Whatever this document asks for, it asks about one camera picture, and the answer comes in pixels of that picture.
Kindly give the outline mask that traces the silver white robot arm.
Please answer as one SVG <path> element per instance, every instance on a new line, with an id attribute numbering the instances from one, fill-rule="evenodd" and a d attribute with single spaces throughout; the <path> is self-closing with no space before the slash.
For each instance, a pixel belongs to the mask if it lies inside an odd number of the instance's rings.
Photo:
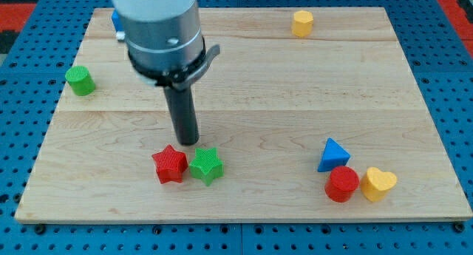
<path id="1" fill-rule="evenodd" d="M 199 78 L 207 69 L 197 0 L 112 0 L 136 73 L 155 86 Z"/>

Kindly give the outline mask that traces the blue block behind arm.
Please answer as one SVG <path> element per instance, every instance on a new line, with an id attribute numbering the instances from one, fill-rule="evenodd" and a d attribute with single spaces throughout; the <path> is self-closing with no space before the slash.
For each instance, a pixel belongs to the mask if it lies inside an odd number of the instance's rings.
<path id="1" fill-rule="evenodd" d="M 120 22 L 120 17 L 118 15 L 118 12 L 116 10 L 113 10 L 112 15 L 111 15 L 111 20 L 112 24 L 115 28 L 116 32 L 123 32 L 123 26 Z"/>

